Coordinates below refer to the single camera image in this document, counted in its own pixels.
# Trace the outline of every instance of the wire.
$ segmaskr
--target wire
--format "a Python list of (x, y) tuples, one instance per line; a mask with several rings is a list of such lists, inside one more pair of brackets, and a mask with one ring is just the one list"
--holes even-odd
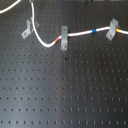
[(58, 37), (55, 41), (53, 41), (51, 44), (46, 44), (45, 42), (43, 42), (42, 40), (41, 40), (41, 38), (39, 37), (39, 35), (38, 35), (38, 33), (37, 33), (37, 31), (36, 31), (36, 28), (35, 28), (35, 23), (34, 23), (34, 5), (33, 5), (33, 2), (31, 2), (31, 7), (32, 7), (32, 25), (33, 25), (33, 30), (34, 30), (34, 32), (35, 32), (35, 34), (36, 34), (36, 37), (37, 37), (37, 39), (39, 40), (39, 42), (44, 46), (44, 47), (47, 47), (47, 48), (50, 48), (50, 47), (52, 47), (58, 40), (59, 40), (59, 38), (60, 37)]
[(12, 9), (14, 6), (16, 6), (18, 3), (20, 3), (21, 0), (17, 0), (15, 3), (13, 3), (12, 5), (10, 5), (9, 7), (7, 7), (6, 9), (4, 10), (1, 10), (0, 11), (0, 14), (4, 13), (4, 12), (7, 12), (8, 10)]
[(108, 29), (110, 29), (110, 27), (103, 27), (103, 28), (98, 28), (98, 29), (94, 29), (94, 30), (88, 30), (88, 31), (84, 31), (84, 32), (69, 33), (68, 37), (81, 36), (81, 35), (95, 33), (95, 32), (104, 31), (104, 30), (108, 30)]
[[(35, 28), (35, 23), (34, 23), (34, 4), (33, 2), (31, 2), (31, 7), (32, 7), (32, 25), (33, 25), (33, 30), (36, 34), (36, 37), (37, 39), (39, 40), (39, 42), (44, 46), (44, 47), (47, 47), (47, 48), (50, 48), (52, 47), (55, 43), (57, 43), (62, 37), (59, 36), (55, 41), (53, 41), (51, 44), (47, 44), (45, 42), (43, 42), (41, 40), (41, 38), (39, 37), (37, 31), (36, 31), (36, 28)], [(100, 31), (104, 31), (104, 30), (109, 30), (110, 27), (107, 26), (107, 27), (103, 27), (103, 28), (98, 28), (98, 29), (93, 29), (93, 30), (88, 30), (88, 31), (83, 31), (83, 32), (77, 32), (77, 33), (69, 33), (68, 34), (68, 37), (73, 37), (73, 36), (81, 36), (81, 35), (85, 35), (85, 34), (90, 34), (90, 33), (96, 33), (96, 32), (100, 32)], [(117, 32), (119, 33), (123, 33), (123, 34), (128, 34), (127, 31), (123, 31), (123, 30), (119, 30), (119, 29), (116, 29)]]
[(120, 29), (116, 29), (116, 32), (128, 35), (128, 31), (123, 31), (123, 30), (120, 30)]

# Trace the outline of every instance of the black metal surface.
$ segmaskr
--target black metal surface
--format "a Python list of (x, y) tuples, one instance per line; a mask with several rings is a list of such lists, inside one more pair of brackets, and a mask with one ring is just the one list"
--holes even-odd
[[(0, 8), (12, 0), (1, 1)], [(112, 18), (128, 30), (126, 2), (34, 1), (38, 32), (51, 42), (69, 32), (109, 26)], [(107, 31), (69, 38), (44, 48), (34, 33), (23, 40), (28, 1), (0, 15), (1, 128), (127, 128), (128, 36)]]

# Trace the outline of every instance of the mounting bracket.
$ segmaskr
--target mounting bracket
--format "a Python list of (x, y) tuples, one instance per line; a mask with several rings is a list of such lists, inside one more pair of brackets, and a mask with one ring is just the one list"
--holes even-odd
[[(33, 30), (33, 26), (32, 26), (32, 18), (30, 17), (30, 21), (27, 20), (27, 29), (21, 33), (21, 36), (23, 37), (23, 39), (26, 39), (30, 34), (32, 34)], [(36, 21), (35, 22), (35, 27), (38, 28), (39, 27), (39, 23)]]
[(62, 26), (61, 35), (62, 35), (61, 50), (67, 51), (67, 48), (68, 48), (68, 27), (67, 26)]
[(111, 41), (113, 39), (113, 37), (116, 34), (116, 29), (119, 28), (118, 25), (118, 21), (116, 19), (112, 19), (112, 21), (110, 22), (110, 30), (108, 31), (108, 33), (106, 34), (106, 37)]

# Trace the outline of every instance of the metal clamp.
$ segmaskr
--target metal clamp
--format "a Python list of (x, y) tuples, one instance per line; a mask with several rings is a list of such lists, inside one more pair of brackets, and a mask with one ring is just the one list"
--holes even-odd
[(116, 29), (119, 28), (118, 21), (114, 18), (110, 22), (110, 30), (106, 34), (106, 37), (111, 41), (116, 34)]
[(61, 50), (67, 51), (68, 48), (68, 27), (62, 26)]
[[(34, 30), (33, 30), (33, 26), (32, 26), (32, 18), (30, 18), (30, 21), (27, 20), (27, 29), (21, 33), (21, 36), (23, 37), (23, 39), (26, 39)], [(35, 22), (35, 27), (38, 28), (39, 27), (39, 23)]]

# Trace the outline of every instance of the white cable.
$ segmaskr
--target white cable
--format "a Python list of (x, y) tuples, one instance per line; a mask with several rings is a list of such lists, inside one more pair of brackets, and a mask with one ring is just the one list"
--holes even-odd
[(122, 33), (122, 34), (127, 34), (128, 35), (128, 31), (123, 31), (123, 30), (120, 30), (119, 33)]
[(47, 47), (47, 48), (50, 48), (50, 47), (52, 47), (56, 42), (55, 41), (53, 41), (51, 44), (46, 44), (45, 42), (43, 42), (42, 40), (41, 40), (41, 38), (39, 37), (39, 35), (38, 35), (38, 33), (37, 33), (37, 31), (36, 31), (36, 28), (35, 28), (35, 23), (34, 23), (34, 5), (33, 5), (33, 3), (31, 2), (31, 7), (32, 7), (32, 25), (33, 25), (33, 30), (34, 30), (34, 32), (35, 32), (35, 34), (36, 34), (36, 37), (37, 37), (37, 39), (39, 40), (39, 42), (44, 46), (44, 47)]
[[(110, 29), (110, 27), (98, 28), (98, 29), (96, 29), (96, 32), (104, 31), (104, 30), (108, 30), (108, 29)], [(92, 33), (92, 30), (88, 30), (88, 31), (84, 31), (84, 32), (77, 32), (77, 33), (69, 33), (68, 36), (69, 37), (81, 36), (81, 35), (90, 34), (90, 33)]]
[(7, 7), (4, 10), (0, 10), (0, 14), (7, 12), (8, 10), (12, 9), (14, 6), (16, 6), (19, 2), (21, 2), (21, 0), (17, 0), (15, 3), (13, 3), (12, 5), (10, 5), (9, 7)]

